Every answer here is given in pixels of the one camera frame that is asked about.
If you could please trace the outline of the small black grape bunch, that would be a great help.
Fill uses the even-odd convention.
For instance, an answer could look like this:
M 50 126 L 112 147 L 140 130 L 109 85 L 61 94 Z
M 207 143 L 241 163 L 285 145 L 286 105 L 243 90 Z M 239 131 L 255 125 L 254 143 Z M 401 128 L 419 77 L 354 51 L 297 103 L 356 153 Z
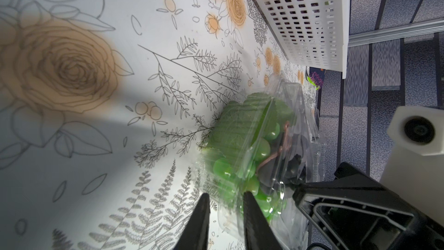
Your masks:
M 290 142 L 283 145 L 287 138 Z M 280 134 L 272 147 L 270 157 L 260 162 L 256 176 L 260 183 L 260 190 L 266 195 L 283 192 L 285 198 L 293 195 L 296 186 L 306 179 L 306 165 L 302 160 L 309 153 L 310 143 L 306 136 Z

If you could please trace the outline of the green grape bunch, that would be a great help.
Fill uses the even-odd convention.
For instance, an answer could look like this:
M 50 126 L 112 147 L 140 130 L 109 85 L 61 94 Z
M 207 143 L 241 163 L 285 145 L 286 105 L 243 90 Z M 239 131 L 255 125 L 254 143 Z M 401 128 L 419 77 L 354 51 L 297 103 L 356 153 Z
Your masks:
M 209 190 L 228 213 L 243 214 L 238 197 L 251 192 L 268 222 L 286 206 L 279 192 L 266 195 L 260 190 L 256 171 L 270 157 L 278 136 L 290 135 L 297 114 L 283 99 L 258 92 L 242 102 L 230 101 L 202 148 L 207 172 L 212 176 Z

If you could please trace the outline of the clear plastic clamshell container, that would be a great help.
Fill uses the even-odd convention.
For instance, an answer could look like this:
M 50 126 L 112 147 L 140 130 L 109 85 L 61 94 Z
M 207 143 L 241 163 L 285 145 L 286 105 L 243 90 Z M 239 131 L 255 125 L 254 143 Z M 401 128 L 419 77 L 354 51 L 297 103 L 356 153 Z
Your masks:
M 292 196 L 297 185 L 321 181 L 321 143 L 303 87 L 274 77 L 223 109 L 194 164 L 196 182 L 217 205 L 223 231 L 244 234 L 242 196 L 253 194 L 278 242 L 300 250 L 308 220 Z

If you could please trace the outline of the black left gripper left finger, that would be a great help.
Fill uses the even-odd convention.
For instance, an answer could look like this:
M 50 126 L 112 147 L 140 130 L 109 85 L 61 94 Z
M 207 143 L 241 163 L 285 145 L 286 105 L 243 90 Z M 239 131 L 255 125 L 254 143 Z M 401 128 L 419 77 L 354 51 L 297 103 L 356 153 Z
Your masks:
M 210 224 L 210 197 L 203 193 L 178 239 L 174 250 L 207 250 Z

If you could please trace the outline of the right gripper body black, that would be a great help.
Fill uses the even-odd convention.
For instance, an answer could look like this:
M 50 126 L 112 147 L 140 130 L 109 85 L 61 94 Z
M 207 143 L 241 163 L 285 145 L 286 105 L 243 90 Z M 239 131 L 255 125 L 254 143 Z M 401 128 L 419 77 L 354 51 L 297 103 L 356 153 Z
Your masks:
M 343 162 L 329 182 L 299 184 L 296 207 L 335 250 L 441 250 L 444 228 Z

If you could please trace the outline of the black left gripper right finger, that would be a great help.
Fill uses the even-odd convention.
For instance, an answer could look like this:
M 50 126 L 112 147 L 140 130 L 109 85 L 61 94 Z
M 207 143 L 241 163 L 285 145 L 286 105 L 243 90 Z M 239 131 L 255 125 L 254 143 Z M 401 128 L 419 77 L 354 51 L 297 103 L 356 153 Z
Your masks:
M 251 192 L 245 192 L 244 238 L 247 250 L 281 250 L 269 224 Z

